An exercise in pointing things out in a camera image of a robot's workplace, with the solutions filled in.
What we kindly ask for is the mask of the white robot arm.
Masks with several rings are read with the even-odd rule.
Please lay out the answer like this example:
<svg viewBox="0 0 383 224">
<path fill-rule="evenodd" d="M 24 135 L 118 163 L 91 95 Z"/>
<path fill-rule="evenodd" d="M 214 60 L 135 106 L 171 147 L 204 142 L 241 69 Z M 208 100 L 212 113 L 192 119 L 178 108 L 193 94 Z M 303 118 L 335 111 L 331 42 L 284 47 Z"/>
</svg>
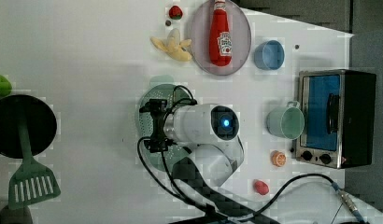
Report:
<svg viewBox="0 0 383 224">
<path fill-rule="evenodd" d="M 173 164 L 171 177 L 175 180 L 190 186 L 202 180 L 219 187 L 244 160 L 239 119 L 226 105 L 199 105 L 192 99 L 168 105 L 165 100 L 150 99 L 139 112 L 152 119 L 149 151 L 166 151 L 173 145 L 191 151 Z"/>
</svg>

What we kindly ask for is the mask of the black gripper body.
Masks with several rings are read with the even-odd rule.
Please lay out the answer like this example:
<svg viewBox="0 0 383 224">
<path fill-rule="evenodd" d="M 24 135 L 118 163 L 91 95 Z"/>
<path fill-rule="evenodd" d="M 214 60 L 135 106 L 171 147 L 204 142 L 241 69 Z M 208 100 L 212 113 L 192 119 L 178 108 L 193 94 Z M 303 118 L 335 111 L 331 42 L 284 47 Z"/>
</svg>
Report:
<svg viewBox="0 0 383 224">
<path fill-rule="evenodd" d="M 150 153 L 167 151 L 174 141 L 169 139 L 164 133 L 164 124 L 169 114 L 167 101 L 164 99 L 149 99 L 140 109 L 140 113 L 149 113 L 152 117 L 153 131 L 149 139 L 146 140 L 145 147 Z"/>
</svg>

